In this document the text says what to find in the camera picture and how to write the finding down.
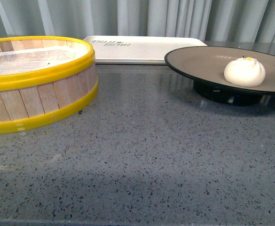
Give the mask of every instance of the curtain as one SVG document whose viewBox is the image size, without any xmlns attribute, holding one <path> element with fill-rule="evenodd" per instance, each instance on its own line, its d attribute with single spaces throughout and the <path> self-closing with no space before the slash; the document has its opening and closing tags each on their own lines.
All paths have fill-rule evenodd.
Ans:
<svg viewBox="0 0 275 226">
<path fill-rule="evenodd" d="M 0 37 L 27 35 L 275 43 L 275 0 L 0 0 Z"/>
</svg>

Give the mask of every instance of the plate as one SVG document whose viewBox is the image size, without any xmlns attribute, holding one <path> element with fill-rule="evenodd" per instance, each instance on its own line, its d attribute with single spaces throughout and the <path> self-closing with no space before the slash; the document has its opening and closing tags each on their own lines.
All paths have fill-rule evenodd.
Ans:
<svg viewBox="0 0 275 226">
<path fill-rule="evenodd" d="M 142 36 L 88 36 L 96 52 L 97 64 L 164 65 L 165 55 L 177 48 L 206 46 L 193 38 Z"/>
<path fill-rule="evenodd" d="M 256 87 L 241 87 L 226 81 L 226 65 L 241 57 L 252 57 L 266 69 L 264 81 Z M 177 73 L 200 82 L 229 91 L 275 95 L 275 56 L 252 50 L 228 47 L 187 47 L 170 51 L 165 56 L 166 64 Z"/>
</svg>

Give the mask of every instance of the white tray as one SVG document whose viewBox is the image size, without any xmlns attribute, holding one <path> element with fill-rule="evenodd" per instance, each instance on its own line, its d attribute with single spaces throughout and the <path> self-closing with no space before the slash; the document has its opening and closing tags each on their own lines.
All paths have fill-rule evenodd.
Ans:
<svg viewBox="0 0 275 226">
<path fill-rule="evenodd" d="M 165 64 L 165 55 L 183 47 L 206 46 L 193 38 L 88 36 L 98 64 Z"/>
</svg>

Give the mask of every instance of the black plate base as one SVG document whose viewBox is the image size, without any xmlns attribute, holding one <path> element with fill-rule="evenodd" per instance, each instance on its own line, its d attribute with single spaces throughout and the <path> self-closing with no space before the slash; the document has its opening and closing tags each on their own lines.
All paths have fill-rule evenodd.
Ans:
<svg viewBox="0 0 275 226">
<path fill-rule="evenodd" d="M 206 99 L 235 106 L 247 106 L 260 102 L 262 95 L 228 91 L 213 85 L 194 81 L 194 90 Z"/>
</svg>

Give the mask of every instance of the countertop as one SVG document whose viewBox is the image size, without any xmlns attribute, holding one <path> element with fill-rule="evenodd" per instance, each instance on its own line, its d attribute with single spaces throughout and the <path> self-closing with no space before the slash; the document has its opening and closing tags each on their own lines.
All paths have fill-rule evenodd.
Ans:
<svg viewBox="0 0 275 226">
<path fill-rule="evenodd" d="M 0 225 L 275 225 L 275 97 L 216 103 L 165 65 L 96 71 L 81 114 L 0 135 Z"/>
</svg>

